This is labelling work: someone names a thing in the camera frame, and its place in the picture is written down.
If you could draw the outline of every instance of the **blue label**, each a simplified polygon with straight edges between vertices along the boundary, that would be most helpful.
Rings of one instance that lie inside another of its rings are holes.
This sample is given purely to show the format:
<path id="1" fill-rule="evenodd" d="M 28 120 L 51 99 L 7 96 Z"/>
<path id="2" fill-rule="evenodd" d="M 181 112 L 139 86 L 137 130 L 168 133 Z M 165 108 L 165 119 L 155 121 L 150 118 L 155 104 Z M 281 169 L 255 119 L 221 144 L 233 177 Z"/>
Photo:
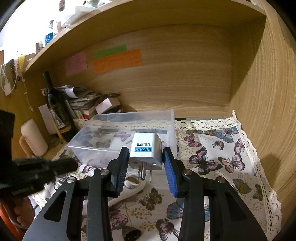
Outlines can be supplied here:
<path id="1" fill-rule="evenodd" d="M 136 147 L 136 152 L 152 152 L 152 147 Z"/>

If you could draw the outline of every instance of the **orange sticky note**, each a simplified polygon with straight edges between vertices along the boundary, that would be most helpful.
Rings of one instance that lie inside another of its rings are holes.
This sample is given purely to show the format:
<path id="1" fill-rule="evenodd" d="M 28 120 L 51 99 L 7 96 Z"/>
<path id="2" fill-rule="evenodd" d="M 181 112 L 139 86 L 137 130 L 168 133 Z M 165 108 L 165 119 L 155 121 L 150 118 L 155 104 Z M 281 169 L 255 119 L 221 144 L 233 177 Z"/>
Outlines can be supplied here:
<path id="1" fill-rule="evenodd" d="M 93 60 L 96 74 L 134 66 L 143 66 L 140 49 L 133 49 Z"/>

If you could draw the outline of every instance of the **green sticky note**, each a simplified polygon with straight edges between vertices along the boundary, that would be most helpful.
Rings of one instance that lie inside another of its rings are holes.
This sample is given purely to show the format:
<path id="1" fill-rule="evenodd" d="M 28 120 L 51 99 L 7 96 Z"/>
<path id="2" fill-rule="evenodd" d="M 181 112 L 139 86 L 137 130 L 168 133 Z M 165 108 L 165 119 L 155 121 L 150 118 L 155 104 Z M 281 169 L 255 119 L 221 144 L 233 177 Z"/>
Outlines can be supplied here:
<path id="1" fill-rule="evenodd" d="M 121 53 L 121 52 L 124 52 L 124 51 L 127 51 L 127 48 L 126 48 L 125 44 L 120 45 L 120 46 L 116 46 L 116 47 L 113 47 L 113 48 L 110 48 L 110 49 L 100 50 L 100 51 L 94 53 L 94 59 L 103 58 L 103 57 L 106 57 L 108 55 L 115 54 L 115 53 Z"/>

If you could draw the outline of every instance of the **shelf top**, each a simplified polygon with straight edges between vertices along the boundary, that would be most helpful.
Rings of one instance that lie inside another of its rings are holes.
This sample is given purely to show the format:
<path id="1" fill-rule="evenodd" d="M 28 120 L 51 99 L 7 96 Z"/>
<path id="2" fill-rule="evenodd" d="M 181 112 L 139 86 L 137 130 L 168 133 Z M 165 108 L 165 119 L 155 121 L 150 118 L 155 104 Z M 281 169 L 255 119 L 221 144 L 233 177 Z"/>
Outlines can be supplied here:
<path id="1" fill-rule="evenodd" d="M 23 75 L 131 31 L 172 24 L 231 28 L 264 17 L 263 9 L 246 0 L 114 0 L 63 29 L 27 65 Z"/>

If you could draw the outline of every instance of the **pink sticky note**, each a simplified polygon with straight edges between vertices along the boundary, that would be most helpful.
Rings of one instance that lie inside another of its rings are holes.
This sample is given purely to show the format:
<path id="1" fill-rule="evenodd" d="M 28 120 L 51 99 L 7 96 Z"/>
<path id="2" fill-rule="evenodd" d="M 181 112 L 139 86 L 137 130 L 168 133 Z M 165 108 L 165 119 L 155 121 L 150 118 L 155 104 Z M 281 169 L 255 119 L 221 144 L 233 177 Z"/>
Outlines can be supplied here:
<path id="1" fill-rule="evenodd" d="M 87 69 L 86 54 L 82 51 L 65 60 L 66 76 L 77 74 Z"/>

